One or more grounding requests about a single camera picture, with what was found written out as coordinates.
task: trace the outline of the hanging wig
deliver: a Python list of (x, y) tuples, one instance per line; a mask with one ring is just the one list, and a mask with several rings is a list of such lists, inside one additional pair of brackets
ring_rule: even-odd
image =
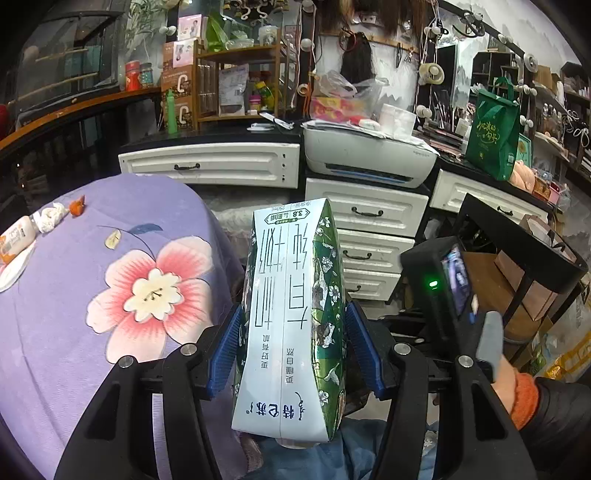
[(414, 34), (417, 39), (421, 38), (423, 28), (425, 27), (425, 20), (427, 15), (426, 0), (401, 0), (400, 1), (400, 15), (399, 22), (402, 24), (406, 20), (410, 20), (413, 26)]
[(426, 0), (353, 0), (355, 12), (376, 12), (384, 26), (384, 33), (392, 36), (398, 32), (398, 26), (406, 20), (413, 25), (415, 35), (423, 32)]
[(349, 36), (340, 74), (353, 85), (375, 77), (371, 45), (364, 33)]
[(356, 12), (379, 12), (381, 0), (353, 0)]
[(341, 0), (316, 0), (322, 31), (339, 28), (345, 22)]

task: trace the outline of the green floral milk carton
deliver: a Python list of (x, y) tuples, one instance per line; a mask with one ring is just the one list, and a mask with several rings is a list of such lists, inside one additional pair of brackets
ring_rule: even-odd
[(327, 199), (257, 210), (232, 428), (328, 442), (345, 406), (343, 275)]

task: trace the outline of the jar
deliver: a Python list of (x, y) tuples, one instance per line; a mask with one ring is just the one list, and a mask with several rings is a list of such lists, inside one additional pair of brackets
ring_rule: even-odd
[(125, 90), (127, 92), (141, 90), (142, 85), (139, 82), (139, 73), (139, 61), (129, 61), (125, 64)]
[(256, 110), (257, 112), (261, 111), (261, 96), (260, 95), (251, 95), (248, 100), (248, 109), (249, 110)]
[(154, 86), (154, 75), (152, 73), (152, 64), (143, 63), (140, 66), (139, 82), (142, 84), (142, 88), (150, 88)]

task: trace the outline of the white drawer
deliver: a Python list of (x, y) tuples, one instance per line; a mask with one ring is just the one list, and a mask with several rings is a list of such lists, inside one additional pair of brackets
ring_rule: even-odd
[(414, 246), (412, 238), (343, 229), (337, 231), (343, 268), (400, 273), (400, 254)]
[(370, 272), (368, 270), (343, 269), (345, 290), (353, 299), (388, 300), (400, 275), (397, 273)]
[(437, 183), (431, 197), (431, 207), (457, 213), (460, 211), (466, 193), (474, 195), (495, 210), (500, 207), (505, 212), (512, 211), (513, 215), (509, 218), (516, 223), (519, 223), (524, 215), (537, 215), (548, 222), (548, 215), (538, 207), (479, 181), (444, 170), (440, 170), (437, 176)]
[(324, 197), (330, 200), (338, 228), (409, 237), (417, 233), (429, 200), (425, 195), (401, 190), (307, 179), (306, 200)]
[[(185, 183), (295, 189), (300, 146), (262, 142), (177, 145), (123, 153), (119, 165), (124, 173), (165, 174)], [(175, 165), (192, 168), (176, 170)]]

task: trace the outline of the orange sleeve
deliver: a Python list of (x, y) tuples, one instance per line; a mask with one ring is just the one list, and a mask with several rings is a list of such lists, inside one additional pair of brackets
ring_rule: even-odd
[(530, 374), (515, 371), (515, 403), (511, 410), (511, 420), (521, 430), (534, 417), (538, 408), (540, 393)]

